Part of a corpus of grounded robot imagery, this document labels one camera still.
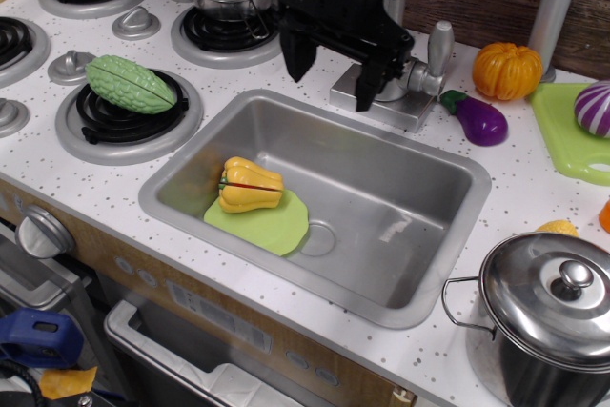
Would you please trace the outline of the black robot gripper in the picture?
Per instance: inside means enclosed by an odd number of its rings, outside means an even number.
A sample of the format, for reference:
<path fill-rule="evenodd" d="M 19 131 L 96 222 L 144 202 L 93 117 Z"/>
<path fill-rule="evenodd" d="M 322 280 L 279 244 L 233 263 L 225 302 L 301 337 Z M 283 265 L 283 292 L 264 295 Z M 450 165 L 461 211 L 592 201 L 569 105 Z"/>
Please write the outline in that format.
<path fill-rule="evenodd" d="M 324 46 L 361 63 L 356 111 L 366 112 L 385 85 L 402 76 L 414 39 L 385 9 L 399 0 L 278 0 L 280 45 L 299 82 Z"/>

